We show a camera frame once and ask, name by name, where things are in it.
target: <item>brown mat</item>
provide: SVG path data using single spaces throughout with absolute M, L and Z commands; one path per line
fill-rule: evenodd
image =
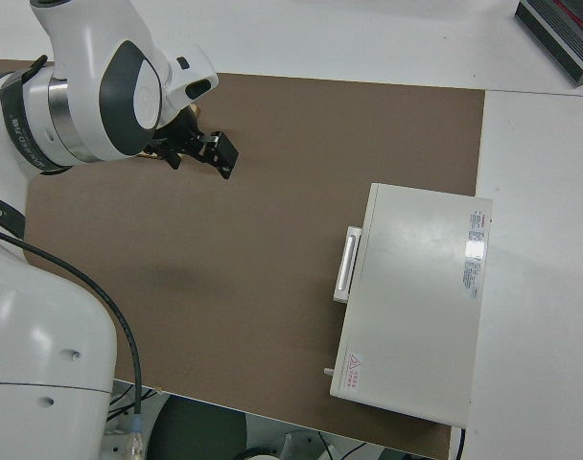
M 447 426 L 331 397 L 323 368 L 344 315 L 332 294 L 346 228 L 370 183 L 473 195 L 483 92 L 221 75 L 199 105 L 202 129 L 241 152 L 229 181 L 191 159 L 40 177 L 29 242 L 122 306 L 147 385 L 447 458 Z M 117 377 L 132 380 L 119 344 Z

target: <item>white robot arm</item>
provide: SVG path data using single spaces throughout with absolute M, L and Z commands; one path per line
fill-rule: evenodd
M 229 177 L 238 153 L 223 133 L 204 136 L 187 108 L 218 84 L 198 47 L 156 49 L 128 0 L 31 6 L 55 66 L 0 74 L 0 238 L 23 238 L 40 173 L 146 150 L 174 168 L 189 154 Z M 115 359 L 102 305 L 0 240 L 0 460 L 97 459 Z

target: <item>white device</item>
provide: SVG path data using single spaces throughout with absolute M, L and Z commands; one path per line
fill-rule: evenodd
M 0 74 L 1 233 L 23 238 L 40 173 L 149 149 L 173 167 L 187 153 L 229 176 L 236 151 L 220 132 L 201 140 L 187 108 L 218 84 L 198 47 L 159 51 L 128 0 L 31 6 L 55 66 Z M 115 359 L 100 302 L 0 241 L 0 460 L 97 459 Z M 139 435 L 132 442 L 125 458 L 142 458 Z
M 372 185 L 333 396 L 466 427 L 491 216 L 488 199 Z

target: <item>floor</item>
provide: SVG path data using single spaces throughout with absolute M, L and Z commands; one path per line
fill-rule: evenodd
M 116 381 L 111 400 L 122 395 L 127 389 L 127 383 Z M 115 409 L 131 402 L 132 391 L 129 391 L 111 408 Z M 122 458 L 130 416 L 131 410 L 107 423 L 101 460 Z M 300 450 L 299 454 L 293 457 L 294 460 L 328 458 L 320 444 L 318 433 L 313 430 L 163 392 L 143 401 L 143 424 L 147 460 L 155 458 L 172 460 L 189 453 L 193 460 L 232 460 L 246 449 L 259 448 L 270 451 L 280 449 L 288 433 L 295 433 L 294 440 L 308 439 L 309 442 L 315 440 L 318 443 L 313 445 L 312 450 L 318 452 L 317 455 Z M 322 436 L 330 446 L 334 460 L 339 460 L 344 454 L 362 444 L 360 441 L 331 433 L 324 432 Z M 346 458 L 402 460 L 405 454 L 366 444 Z

